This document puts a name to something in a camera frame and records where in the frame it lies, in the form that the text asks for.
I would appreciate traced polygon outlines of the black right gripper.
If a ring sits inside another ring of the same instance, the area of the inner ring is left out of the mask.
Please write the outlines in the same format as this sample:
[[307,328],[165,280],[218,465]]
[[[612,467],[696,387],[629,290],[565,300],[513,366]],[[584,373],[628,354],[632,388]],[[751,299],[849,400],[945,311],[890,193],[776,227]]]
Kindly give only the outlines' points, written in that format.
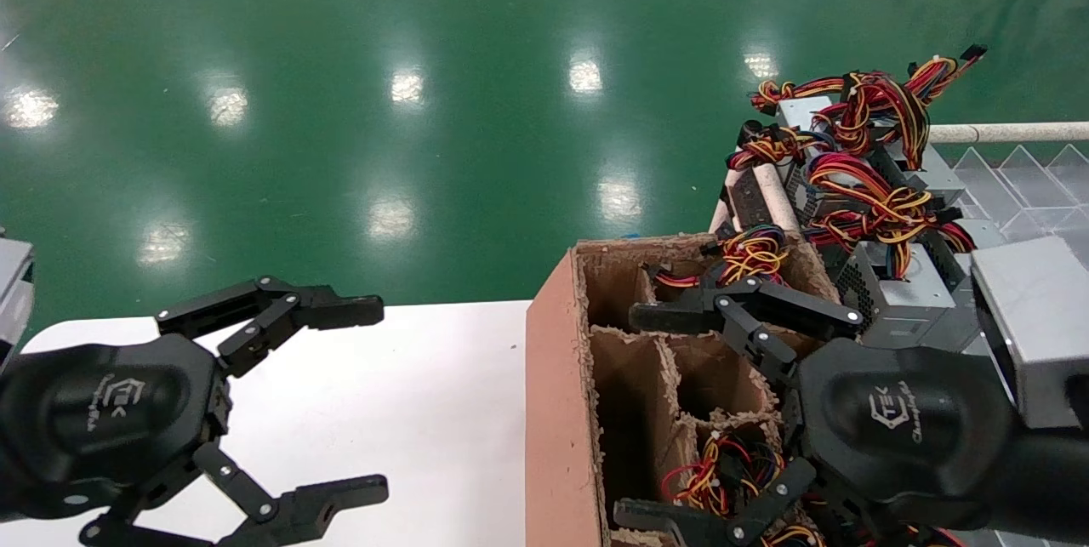
[[790,445],[804,459],[790,461],[737,516],[619,499],[619,525],[668,534],[678,546],[755,546],[812,487],[874,533],[984,526],[995,467],[1021,424],[991,360],[836,339],[798,362],[771,325],[828,342],[859,335],[861,315],[755,278],[631,306],[639,333],[718,333],[770,385],[792,385],[790,415],[800,427]]

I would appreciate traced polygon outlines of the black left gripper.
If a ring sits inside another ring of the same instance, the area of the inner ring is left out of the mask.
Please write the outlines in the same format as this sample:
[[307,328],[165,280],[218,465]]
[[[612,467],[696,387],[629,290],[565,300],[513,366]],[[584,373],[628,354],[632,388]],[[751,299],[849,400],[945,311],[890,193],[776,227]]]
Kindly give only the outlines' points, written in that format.
[[[163,336],[139,345],[20,354],[8,362],[1,387],[3,522],[111,507],[81,531],[83,546],[207,546],[134,523],[203,473],[245,515],[218,546],[322,538],[341,511],[386,502],[386,475],[272,497],[215,445],[231,408],[225,376],[246,375],[305,328],[366,327],[384,317],[381,296],[343,297],[330,285],[262,276],[160,311]],[[240,330],[217,357],[192,341],[234,325]]]

